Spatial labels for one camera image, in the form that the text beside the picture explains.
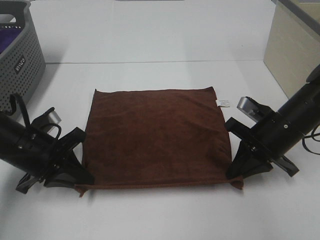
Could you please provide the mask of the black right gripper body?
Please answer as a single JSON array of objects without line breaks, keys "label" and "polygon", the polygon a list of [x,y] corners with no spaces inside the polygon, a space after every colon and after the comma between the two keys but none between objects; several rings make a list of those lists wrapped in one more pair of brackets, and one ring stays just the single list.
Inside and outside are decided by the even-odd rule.
[{"label": "black right gripper body", "polygon": [[240,142],[244,141],[247,143],[252,154],[250,160],[258,160],[270,164],[274,163],[291,177],[300,171],[292,161],[284,156],[284,154],[274,154],[261,140],[254,136],[250,128],[233,117],[225,123],[225,128],[228,132],[231,132],[240,138]]}]

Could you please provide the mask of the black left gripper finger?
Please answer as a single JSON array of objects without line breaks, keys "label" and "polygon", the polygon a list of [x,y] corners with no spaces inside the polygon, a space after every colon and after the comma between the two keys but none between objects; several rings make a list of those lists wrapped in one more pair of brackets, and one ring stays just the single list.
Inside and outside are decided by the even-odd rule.
[{"label": "black left gripper finger", "polygon": [[46,188],[74,188],[81,179],[79,170],[53,171],[45,178],[43,186]]},{"label": "black left gripper finger", "polygon": [[95,178],[78,161],[74,151],[70,149],[67,152],[67,186],[93,185]]}]

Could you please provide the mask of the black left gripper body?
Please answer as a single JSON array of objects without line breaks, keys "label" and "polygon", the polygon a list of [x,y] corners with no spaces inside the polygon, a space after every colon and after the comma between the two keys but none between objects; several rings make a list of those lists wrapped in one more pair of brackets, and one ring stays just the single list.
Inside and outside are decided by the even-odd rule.
[{"label": "black left gripper body", "polygon": [[15,131],[15,167],[25,172],[16,190],[26,194],[35,183],[45,183],[48,174],[67,171],[68,151],[82,144],[86,133],[76,127],[63,137],[58,127],[53,137],[33,126]]}]

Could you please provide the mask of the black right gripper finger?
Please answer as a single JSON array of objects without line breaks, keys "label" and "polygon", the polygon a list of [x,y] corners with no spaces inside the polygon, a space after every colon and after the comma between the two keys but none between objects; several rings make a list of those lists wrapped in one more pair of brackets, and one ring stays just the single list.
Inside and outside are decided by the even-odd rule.
[{"label": "black right gripper finger", "polygon": [[243,178],[248,178],[258,174],[268,173],[272,169],[273,166],[269,162],[249,159],[242,164],[241,175]]},{"label": "black right gripper finger", "polygon": [[250,176],[251,164],[250,159],[252,152],[246,142],[243,140],[239,143],[237,153],[226,171],[227,179],[234,179],[242,176],[247,178]]}]

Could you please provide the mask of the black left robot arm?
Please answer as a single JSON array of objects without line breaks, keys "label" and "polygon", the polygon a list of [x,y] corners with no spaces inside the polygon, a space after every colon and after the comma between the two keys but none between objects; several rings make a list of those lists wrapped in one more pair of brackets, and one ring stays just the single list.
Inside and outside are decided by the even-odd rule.
[{"label": "black left robot arm", "polygon": [[47,188],[92,185],[95,178],[74,153],[86,133],[76,127],[63,137],[53,137],[43,129],[0,115],[0,158],[25,172],[15,189],[26,194],[37,182]]}]

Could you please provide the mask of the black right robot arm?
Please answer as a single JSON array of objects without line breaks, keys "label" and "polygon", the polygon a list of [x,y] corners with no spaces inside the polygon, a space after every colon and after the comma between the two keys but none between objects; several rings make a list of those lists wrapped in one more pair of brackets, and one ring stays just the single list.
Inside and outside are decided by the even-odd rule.
[{"label": "black right robot arm", "polygon": [[299,169],[285,154],[299,141],[315,137],[320,125],[320,68],[316,67],[299,89],[278,111],[244,96],[237,108],[251,118],[251,128],[231,117],[225,128],[240,138],[239,148],[226,177],[247,178],[266,173],[276,164],[289,176]]}]

